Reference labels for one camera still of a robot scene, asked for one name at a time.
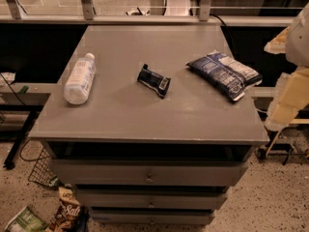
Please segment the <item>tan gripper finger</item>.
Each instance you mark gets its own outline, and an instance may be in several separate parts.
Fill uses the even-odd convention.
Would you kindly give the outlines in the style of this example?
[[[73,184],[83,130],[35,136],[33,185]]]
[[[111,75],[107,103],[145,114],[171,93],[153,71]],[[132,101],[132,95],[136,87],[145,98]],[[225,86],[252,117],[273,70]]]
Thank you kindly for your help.
[[[287,127],[298,112],[309,104],[309,30],[288,26],[268,42],[264,51],[284,54],[296,65],[291,74],[282,73],[275,86],[275,96],[267,110],[266,127],[280,131]]]

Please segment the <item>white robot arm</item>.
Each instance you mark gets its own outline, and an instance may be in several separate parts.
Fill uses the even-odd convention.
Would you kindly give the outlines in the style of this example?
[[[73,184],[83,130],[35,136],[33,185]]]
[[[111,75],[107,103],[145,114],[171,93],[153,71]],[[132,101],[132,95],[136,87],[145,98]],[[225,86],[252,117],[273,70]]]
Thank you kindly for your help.
[[[284,53],[286,59],[296,65],[294,72],[282,73],[278,78],[273,101],[267,110],[267,129],[280,131],[309,104],[309,5],[291,25],[266,44],[264,51]]]

